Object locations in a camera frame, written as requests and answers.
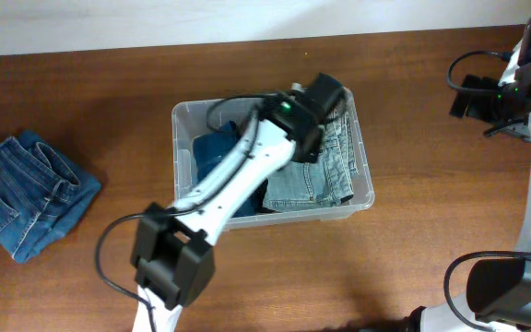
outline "dark blue jeans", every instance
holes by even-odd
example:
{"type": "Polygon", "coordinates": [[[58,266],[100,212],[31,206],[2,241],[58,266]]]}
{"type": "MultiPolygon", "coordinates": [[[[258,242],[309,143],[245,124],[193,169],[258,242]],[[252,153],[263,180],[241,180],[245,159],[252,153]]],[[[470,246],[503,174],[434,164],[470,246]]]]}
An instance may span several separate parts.
{"type": "Polygon", "coordinates": [[[100,183],[29,131],[0,144],[0,244],[19,263],[64,237],[100,183]]]}

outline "folded jeans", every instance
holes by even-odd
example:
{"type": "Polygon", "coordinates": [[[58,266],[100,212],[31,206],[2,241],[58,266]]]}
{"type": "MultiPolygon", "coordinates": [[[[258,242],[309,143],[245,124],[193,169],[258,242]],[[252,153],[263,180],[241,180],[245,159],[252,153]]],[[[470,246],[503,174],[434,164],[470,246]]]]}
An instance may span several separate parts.
{"type": "MultiPolygon", "coordinates": [[[[192,150],[198,169],[197,181],[199,183],[220,164],[239,141],[239,137],[236,135],[237,124],[234,122],[228,121],[220,130],[223,132],[206,134],[194,139],[192,150]]],[[[254,216],[256,210],[261,206],[262,199],[260,197],[263,196],[263,191],[265,191],[265,187],[260,185],[235,211],[233,218],[254,216]]]]}
{"type": "Polygon", "coordinates": [[[64,237],[100,183],[26,131],[0,144],[0,244],[19,263],[64,237]]]}
{"type": "Polygon", "coordinates": [[[318,161],[290,162],[270,175],[264,208],[280,212],[330,208],[353,197],[351,178],[359,176],[351,130],[355,111],[353,95],[347,90],[345,102],[339,103],[331,117],[344,115],[325,126],[318,161]]]}

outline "black bracket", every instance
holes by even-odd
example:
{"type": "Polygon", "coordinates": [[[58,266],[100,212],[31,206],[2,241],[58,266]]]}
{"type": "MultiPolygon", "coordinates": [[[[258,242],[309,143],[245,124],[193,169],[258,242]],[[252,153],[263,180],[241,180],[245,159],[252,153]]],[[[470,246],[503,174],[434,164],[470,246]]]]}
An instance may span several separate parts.
{"type": "Polygon", "coordinates": [[[458,118],[464,115],[474,117],[493,125],[484,133],[485,136],[502,132],[528,141],[527,122],[525,128],[519,124],[531,112],[531,18],[525,25],[517,64],[515,81],[511,84],[499,86],[497,79],[466,76],[462,84],[464,88],[497,90],[499,94],[470,96],[458,93],[450,114],[458,118]]]}
{"type": "Polygon", "coordinates": [[[292,161],[316,163],[325,134],[328,115],[345,99],[341,83],[319,73],[306,92],[278,93],[264,99],[259,117],[267,119],[288,133],[296,141],[292,161]]]}
{"type": "Polygon", "coordinates": [[[485,259],[470,271],[468,307],[480,322],[502,322],[531,331],[531,260],[485,259]]]}
{"type": "Polygon", "coordinates": [[[172,310],[189,306],[215,272],[212,245],[205,231],[190,231],[169,210],[152,203],[138,222],[130,263],[135,281],[151,289],[172,310]]]}

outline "green led light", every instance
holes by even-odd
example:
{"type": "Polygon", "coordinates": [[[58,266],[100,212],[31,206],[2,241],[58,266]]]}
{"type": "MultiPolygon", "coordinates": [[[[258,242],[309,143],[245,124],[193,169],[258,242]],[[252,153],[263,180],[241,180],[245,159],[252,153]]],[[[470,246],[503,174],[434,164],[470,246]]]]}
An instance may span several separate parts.
{"type": "Polygon", "coordinates": [[[281,105],[282,105],[282,108],[284,109],[283,111],[284,113],[289,112],[290,109],[292,108],[292,106],[290,106],[290,104],[285,101],[282,101],[281,105]]]}

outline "robotic arm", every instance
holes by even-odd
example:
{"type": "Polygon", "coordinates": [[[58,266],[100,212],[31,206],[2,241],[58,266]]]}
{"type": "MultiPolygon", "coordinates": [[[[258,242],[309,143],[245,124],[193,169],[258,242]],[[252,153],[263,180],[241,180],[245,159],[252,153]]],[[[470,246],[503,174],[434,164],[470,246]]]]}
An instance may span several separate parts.
{"type": "MultiPolygon", "coordinates": [[[[465,114],[492,124],[485,136],[501,132],[531,141],[531,19],[501,80],[468,76],[463,89],[496,93],[469,95],[459,90],[451,115],[465,114]]],[[[524,226],[515,250],[531,253],[531,172],[524,226]]],[[[467,320],[482,326],[481,330],[531,331],[531,257],[478,261],[468,278],[466,294],[455,298],[454,305],[467,320]]],[[[458,319],[446,303],[420,315],[421,332],[475,330],[458,319]]]]}
{"type": "Polygon", "coordinates": [[[344,98],[333,78],[320,74],[305,93],[267,96],[227,157],[187,196],[164,209],[152,204],[139,221],[131,264],[139,304],[134,331],[172,331],[183,307],[212,278],[212,253],[227,220],[271,174],[289,161],[315,162],[329,113],[344,98]]]}
{"type": "MultiPolygon", "coordinates": [[[[467,76],[458,90],[451,115],[474,117],[492,125],[485,136],[508,134],[531,141],[531,19],[513,53],[488,53],[509,61],[500,80],[467,76]]],[[[186,197],[164,209],[152,204],[140,219],[131,263],[136,267],[138,294],[154,307],[139,304],[134,331],[173,331],[183,307],[190,305],[212,278],[212,253],[227,220],[242,201],[272,172],[290,160],[317,159],[323,124],[343,97],[341,84],[321,74],[306,93],[266,97],[255,110],[234,150],[186,197]]],[[[473,267],[466,293],[447,303],[420,307],[390,332],[531,331],[531,173],[524,227],[517,252],[465,255],[483,259],[473,267]]]]}

